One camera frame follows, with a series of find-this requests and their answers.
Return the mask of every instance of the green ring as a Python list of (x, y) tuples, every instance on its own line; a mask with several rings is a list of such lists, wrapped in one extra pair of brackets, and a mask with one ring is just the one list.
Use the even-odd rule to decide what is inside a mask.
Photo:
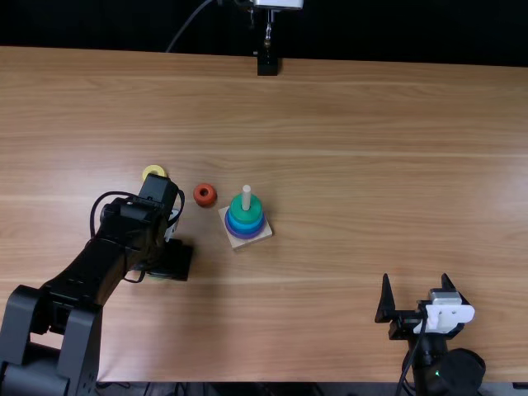
[(229, 212), (239, 223), (255, 223), (262, 215), (262, 203), (256, 196), (251, 196), (249, 210), (244, 210), (242, 209), (242, 194), (238, 194), (231, 201)]

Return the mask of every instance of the teal ring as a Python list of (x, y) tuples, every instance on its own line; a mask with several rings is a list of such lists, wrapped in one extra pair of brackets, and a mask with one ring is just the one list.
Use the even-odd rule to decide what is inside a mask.
[(262, 203), (256, 196), (251, 196), (249, 210), (242, 209), (242, 194), (238, 194), (229, 206), (231, 215), (239, 223), (253, 224), (262, 216)]
[(238, 222), (231, 214), (231, 210), (228, 210), (228, 221), (231, 228), (238, 233), (254, 233), (255, 231), (258, 231), (258, 229), (260, 229), (264, 224), (264, 214), (262, 213), (260, 219), (256, 222), (244, 224)]

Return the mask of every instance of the black background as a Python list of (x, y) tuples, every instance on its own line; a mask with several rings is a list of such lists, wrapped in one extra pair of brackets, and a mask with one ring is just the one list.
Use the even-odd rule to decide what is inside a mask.
[[(0, 0), (0, 45), (164, 51), (201, 0)], [(250, 55), (249, 15), (211, 3), (175, 52)], [(279, 56), (528, 65), (528, 0), (304, 0), (282, 12)]]

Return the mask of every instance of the yellow ring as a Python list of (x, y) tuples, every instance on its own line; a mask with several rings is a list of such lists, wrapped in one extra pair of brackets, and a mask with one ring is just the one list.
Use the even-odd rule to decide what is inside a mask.
[(158, 176), (167, 177), (167, 173), (165, 172), (165, 169), (163, 169), (159, 165), (148, 165), (143, 171), (143, 181), (145, 181), (149, 173), (152, 173)]

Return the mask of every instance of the wooden base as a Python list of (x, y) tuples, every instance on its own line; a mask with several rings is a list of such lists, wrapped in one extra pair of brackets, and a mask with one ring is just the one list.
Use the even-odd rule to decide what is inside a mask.
[(262, 232), (258, 234), (255, 238), (240, 239), (240, 238), (234, 237), (225, 227), (225, 214), (227, 213), (228, 209), (229, 207), (226, 206), (225, 208), (219, 209), (218, 213), (220, 215), (220, 219), (222, 220), (222, 226), (224, 227), (225, 233), (228, 235), (229, 241), (231, 242), (231, 247), (234, 250), (243, 248), (244, 246), (247, 246), (251, 243), (262, 241), (263, 239), (269, 238), (273, 235), (273, 231), (271, 231), (270, 224), (267, 222), (267, 219), (266, 219), (266, 225), (264, 226), (264, 229), (262, 229)]

